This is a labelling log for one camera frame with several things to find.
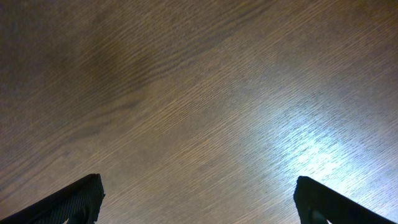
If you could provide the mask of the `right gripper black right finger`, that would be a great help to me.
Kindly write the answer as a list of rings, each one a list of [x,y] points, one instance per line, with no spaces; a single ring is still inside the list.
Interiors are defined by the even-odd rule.
[[[301,224],[394,224],[307,176],[300,176],[294,202]]]

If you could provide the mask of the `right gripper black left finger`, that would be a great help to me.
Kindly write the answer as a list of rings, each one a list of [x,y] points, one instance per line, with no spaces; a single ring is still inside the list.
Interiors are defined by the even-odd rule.
[[[101,176],[89,174],[1,220],[1,224],[94,224],[104,196]]]

